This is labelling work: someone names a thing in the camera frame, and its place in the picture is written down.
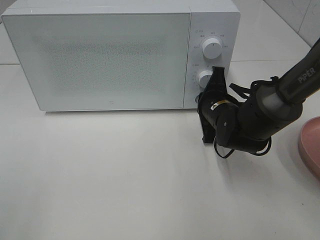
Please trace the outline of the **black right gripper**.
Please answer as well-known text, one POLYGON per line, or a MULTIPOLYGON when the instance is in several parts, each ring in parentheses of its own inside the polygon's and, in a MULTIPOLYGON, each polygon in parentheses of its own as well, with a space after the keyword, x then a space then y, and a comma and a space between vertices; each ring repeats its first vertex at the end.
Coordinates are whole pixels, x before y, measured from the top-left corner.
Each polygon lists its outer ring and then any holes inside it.
POLYGON ((197 103, 204 144, 214 143, 218 118, 222 112, 239 105, 240 102, 227 92, 225 68, 213 66, 207 87, 200 93, 197 103))

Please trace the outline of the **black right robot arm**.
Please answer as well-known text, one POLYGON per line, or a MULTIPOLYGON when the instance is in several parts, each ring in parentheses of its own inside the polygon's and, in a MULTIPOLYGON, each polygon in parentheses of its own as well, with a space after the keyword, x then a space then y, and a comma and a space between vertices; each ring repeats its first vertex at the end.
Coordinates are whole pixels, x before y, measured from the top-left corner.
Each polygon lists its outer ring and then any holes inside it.
POLYGON ((249 88, 229 87, 245 101, 228 94, 225 69, 214 66, 209 81, 200 93, 197 112, 202 141, 263 156, 271 148, 272 136, 296 121, 303 112, 303 102, 320 89, 320 42, 282 77, 253 81, 249 88))

